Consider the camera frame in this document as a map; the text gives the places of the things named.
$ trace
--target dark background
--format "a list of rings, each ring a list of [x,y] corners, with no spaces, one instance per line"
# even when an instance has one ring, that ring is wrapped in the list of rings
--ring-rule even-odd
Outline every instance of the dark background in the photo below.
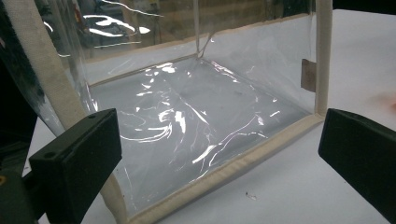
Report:
[[[333,8],[396,15],[395,2],[395,0],[333,0]],[[16,154],[25,157],[35,128],[36,114],[21,96],[1,60],[0,94],[0,169],[2,169],[2,166],[9,164],[9,161],[15,161]]]

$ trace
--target white table surface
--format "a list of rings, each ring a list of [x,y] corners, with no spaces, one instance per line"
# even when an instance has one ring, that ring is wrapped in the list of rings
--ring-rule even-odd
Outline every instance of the white table surface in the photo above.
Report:
[[[396,130],[396,16],[334,11],[329,107]],[[388,223],[318,155],[322,127],[161,223]],[[53,138],[38,120],[31,152]]]

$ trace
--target transparent plastic box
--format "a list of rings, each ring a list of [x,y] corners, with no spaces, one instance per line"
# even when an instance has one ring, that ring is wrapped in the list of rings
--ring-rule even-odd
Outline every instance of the transparent plastic box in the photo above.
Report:
[[[14,79],[49,128],[117,109],[114,174],[131,223],[166,216],[324,117],[331,1],[17,2],[3,7],[21,45],[1,36],[3,60],[24,52],[31,67]],[[94,204],[87,218],[108,220]]]

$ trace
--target wrinkled plastic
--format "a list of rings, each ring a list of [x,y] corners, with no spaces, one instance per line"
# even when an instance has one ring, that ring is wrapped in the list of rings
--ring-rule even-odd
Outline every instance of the wrinkled plastic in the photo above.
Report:
[[[64,0],[48,10],[87,111],[117,108],[116,175],[131,216],[313,113],[315,94],[300,88],[302,59],[315,58],[311,1]]]

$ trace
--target transparent panel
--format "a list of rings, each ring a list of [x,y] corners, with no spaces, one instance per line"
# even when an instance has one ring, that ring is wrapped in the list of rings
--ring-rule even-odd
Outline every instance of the transparent panel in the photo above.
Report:
[[[311,1],[36,4],[87,111],[118,110],[130,216],[313,113]],[[94,207],[87,220],[106,220]]]

